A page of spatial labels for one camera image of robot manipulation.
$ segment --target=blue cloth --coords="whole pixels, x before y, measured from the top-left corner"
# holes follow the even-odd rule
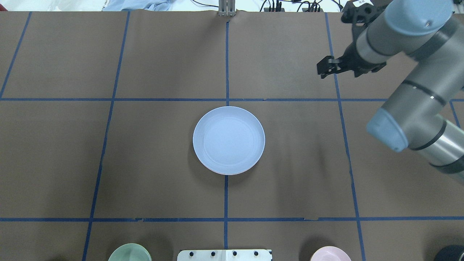
[[[103,11],[132,11],[145,9],[150,11],[167,11],[171,0],[110,0]]]

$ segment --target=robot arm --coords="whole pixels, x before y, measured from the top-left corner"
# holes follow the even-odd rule
[[[394,0],[342,57],[319,62],[318,74],[353,70],[358,77],[399,52],[418,61],[367,131],[396,152],[418,152],[464,185],[464,131],[438,114],[464,85],[464,26],[451,15],[451,0]]]

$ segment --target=table surface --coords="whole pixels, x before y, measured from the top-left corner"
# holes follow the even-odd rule
[[[365,131],[415,62],[317,75],[351,41],[340,14],[1,12],[0,24],[1,260],[100,261],[135,242],[154,260],[266,248],[307,261],[332,245],[409,261],[464,244],[463,187]],[[442,111],[458,125],[463,98]],[[226,105],[266,133],[236,176],[192,146],[198,120]]]

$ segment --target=plate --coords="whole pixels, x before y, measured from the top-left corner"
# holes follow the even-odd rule
[[[151,256],[143,246],[129,243],[118,247],[108,261],[151,261]]]
[[[310,261],[351,261],[351,259],[339,248],[323,247],[314,253]]]
[[[265,136],[259,120],[234,106],[205,114],[193,131],[193,149],[208,169],[235,175],[253,167],[264,151]]]

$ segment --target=black round object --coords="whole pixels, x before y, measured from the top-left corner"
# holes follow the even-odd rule
[[[450,245],[441,249],[433,261],[464,261],[464,246]]]

